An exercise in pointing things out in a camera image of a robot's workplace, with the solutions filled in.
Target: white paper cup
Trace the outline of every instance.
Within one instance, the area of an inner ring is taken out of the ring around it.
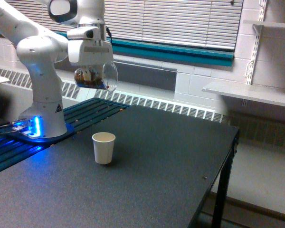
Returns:
[[[112,161],[115,135],[108,132],[93,134],[95,162],[105,165]]]

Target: black cable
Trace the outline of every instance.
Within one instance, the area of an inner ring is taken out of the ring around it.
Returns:
[[[13,124],[5,124],[5,125],[1,125],[0,126],[0,129],[2,129],[2,128],[6,128],[6,127],[12,127],[13,126]],[[13,131],[9,131],[9,132],[0,132],[0,135],[2,135],[2,134],[9,134],[9,133],[15,133],[15,132],[18,132],[18,131],[16,131],[16,130],[13,130]]]
[[[111,44],[113,44],[112,33],[111,33],[109,27],[106,26],[106,27],[105,27],[105,30],[106,30],[107,34],[109,35],[109,37],[110,37],[110,39],[111,39]]]

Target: shelf bracket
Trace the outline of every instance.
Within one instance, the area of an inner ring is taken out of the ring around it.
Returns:
[[[247,103],[248,103],[248,100],[246,100],[246,99],[242,100],[242,106],[243,107],[247,107]]]
[[[268,0],[259,0],[259,4],[260,4],[260,7],[261,7],[260,16],[259,16],[259,19],[258,19],[259,21],[264,21],[266,7],[267,7],[267,1]],[[255,38],[255,43],[254,43],[254,46],[253,46],[251,60],[247,64],[247,67],[246,67],[245,78],[246,78],[246,84],[247,85],[251,85],[252,84],[252,78],[253,78],[253,74],[254,74],[254,70],[255,70],[255,66],[256,66],[257,52],[258,52],[258,47],[259,47],[259,44],[260,44],[262,28],[263,28],[263,26],[253,25],[253,29],[256,32],[256,38]]]
[[[253,26],[253,30],[256,32],[256,34],[258,36],[260,36],[262,33],[263,26],[261,26],[261,25],[252,25],[252,26]]]
[[[266,4],[267,4],[267,0],[259,0],[259,5],[260,5],[262,8],[265,8],[265,7],[266,7]]]

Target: table leg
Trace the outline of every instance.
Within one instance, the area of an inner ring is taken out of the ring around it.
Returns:
[[[211,228],[220,228],[220,225],[222,222],[224,205],[225,205],[225,200],[226,200],[227,191],[228,191],[229,178],[231,174],[231,167],[232,167],[233,157],[236,152],[235,150],[236,150],[236,142],[232,146],[232,149],[227,158],[227,161],[225,162],[220,172],[220,178],[219,178],[219,183],[218,183],[218,193],[217,193],[217,198],[215,201]]]

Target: teal window frame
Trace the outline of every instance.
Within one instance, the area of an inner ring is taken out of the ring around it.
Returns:
[[[56,33],[67,37],[65,32]],[[123,39],[113,39],[112,46],[113,52],[116,54],[150,57],[168,62],[172,61],[188,64],[198,63],[231,67],[234,59],[234,53],[228,51],[179,47]]]

